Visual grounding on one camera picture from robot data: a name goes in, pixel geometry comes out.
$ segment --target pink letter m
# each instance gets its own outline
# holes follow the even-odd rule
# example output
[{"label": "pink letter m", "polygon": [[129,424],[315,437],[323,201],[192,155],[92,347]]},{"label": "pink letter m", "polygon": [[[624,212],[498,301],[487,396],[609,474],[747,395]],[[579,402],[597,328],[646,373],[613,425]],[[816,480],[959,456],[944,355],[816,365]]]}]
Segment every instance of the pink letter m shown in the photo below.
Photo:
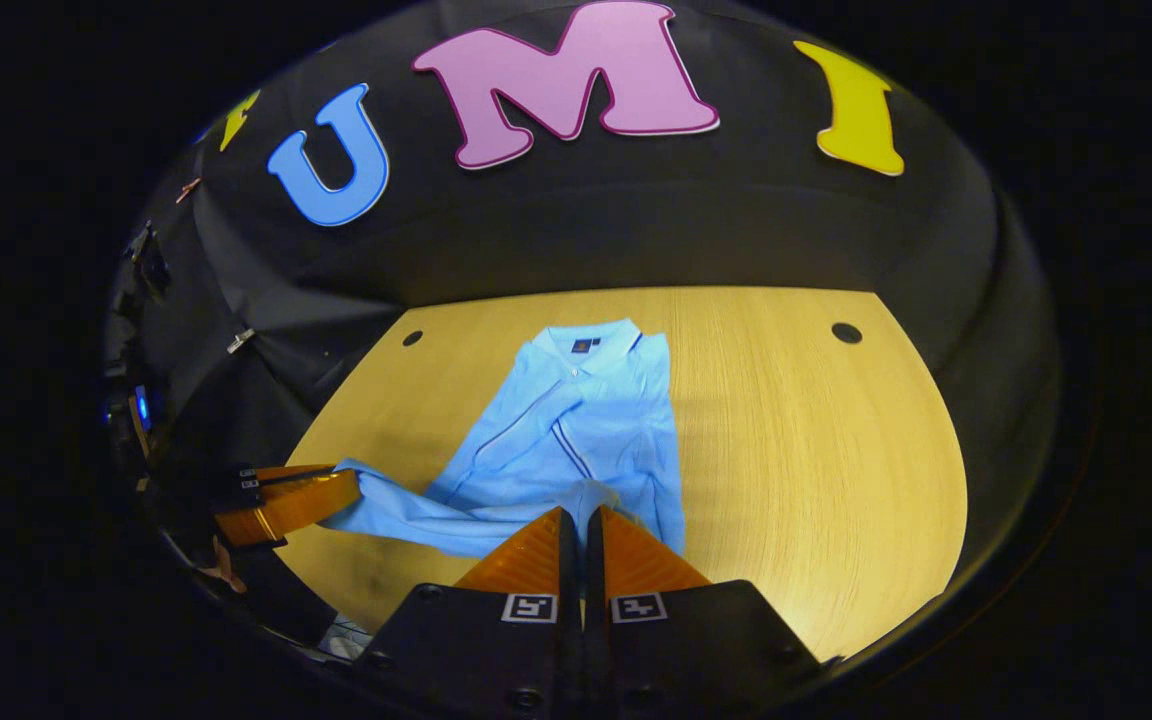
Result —
[{"label": "pink letter m", "polygon": [[488,168],[531,149],[524,128],[509,124],[499,96],[563,141],[579,136],[594,77],[602,73],[612,101],[599,122],[620,135],[689,135],[718,127],[718,109],[700,100],[666,28],[664,5],[608,1],[582,5],[558,50],[494,29],[475,29],[416,58],[434,70],[460,119],[462,168]]}]

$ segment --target table surface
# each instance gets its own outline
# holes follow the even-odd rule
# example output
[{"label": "table surface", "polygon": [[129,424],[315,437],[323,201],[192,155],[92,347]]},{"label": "table surface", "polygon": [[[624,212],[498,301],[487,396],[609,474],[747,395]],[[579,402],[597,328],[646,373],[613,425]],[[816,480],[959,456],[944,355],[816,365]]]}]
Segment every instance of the table surface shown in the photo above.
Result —
[{"label": "table surface", "polygon": [[[355,457],[422,492],[522,343],[622,318],[669,343],[696,569],[753,582],[819,659],[851,655],[943,591],[967,523],[963,457],[927,366],[867,291],[634,288],[408,310],[288,465]],[[838,340],[835,323],[863,340]],[[316,525],[287,539],[279,556],[369,630],[412,585],[452,584],[475,562]]]}]

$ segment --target yellow letter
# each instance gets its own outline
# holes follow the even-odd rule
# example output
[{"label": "yellow letter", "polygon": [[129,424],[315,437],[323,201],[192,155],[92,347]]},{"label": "yellow letter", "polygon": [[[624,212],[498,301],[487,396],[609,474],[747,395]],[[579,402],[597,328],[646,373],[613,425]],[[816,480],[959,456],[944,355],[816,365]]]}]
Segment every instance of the yellow letter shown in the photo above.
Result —
[{"label": "yellow letter", "polygon": [[810,41],[794,41],[794,46],[817,61],[829,86],[833,124],[817,134],[820,151],[885,176],[904,173],[905,159],[892,146],[892,116],[884,96],[890,86],[876,74],[824,47]]},{"label": "yellow letter", "polygon": [[237,108],[230,109],[228,115],[225,115],[225,136],[220,138],[220,151],[225,151],[225,146],[229,145],[229,141],[233,141],[234,136],[238,135],[238,128],[243,127],[247,122],[247,111],[251,109],[251,106],[256,103],[256,96],[260,94],[257,90],[252,92],[251,96],[238,103]]}]

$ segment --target shirt collar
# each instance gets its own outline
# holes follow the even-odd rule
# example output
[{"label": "shirt collar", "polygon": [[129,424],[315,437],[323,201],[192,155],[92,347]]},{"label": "shirt collar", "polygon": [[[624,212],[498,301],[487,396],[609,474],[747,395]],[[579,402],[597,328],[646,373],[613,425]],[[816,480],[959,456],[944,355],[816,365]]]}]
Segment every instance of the shirt collar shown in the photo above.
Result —
[{"label": "shirt collar", "polygon": [[[635,343],[639,342],[641,336],[643,333],[639,332],[637,325],[626,318],[616,323],[545,328],[536,334],[531,342],[545,354],[556,357],[566,367],[598,376],[624,361],[626,355],[635,347]],[[589,359],[573,363],[573,342],[591,340],[591,338],[599,338],[596,350],[591,350]]]}]

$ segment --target light blue shirt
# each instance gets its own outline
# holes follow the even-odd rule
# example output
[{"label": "light blue shirt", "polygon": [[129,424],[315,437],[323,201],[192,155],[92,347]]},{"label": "light blue shirt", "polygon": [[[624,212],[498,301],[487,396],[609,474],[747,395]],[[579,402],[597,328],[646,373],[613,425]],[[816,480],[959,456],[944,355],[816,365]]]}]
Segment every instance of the light blue shirt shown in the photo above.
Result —
[{"label": "light blue shirt", "polygon": [[628,319],[546,328],[522,346],[424,497],[356,460],[344,468],[358,471],[362,499],[320,525],[480,558],[556,505],[584,543],[607,505],[684,550],[669,347]]}]

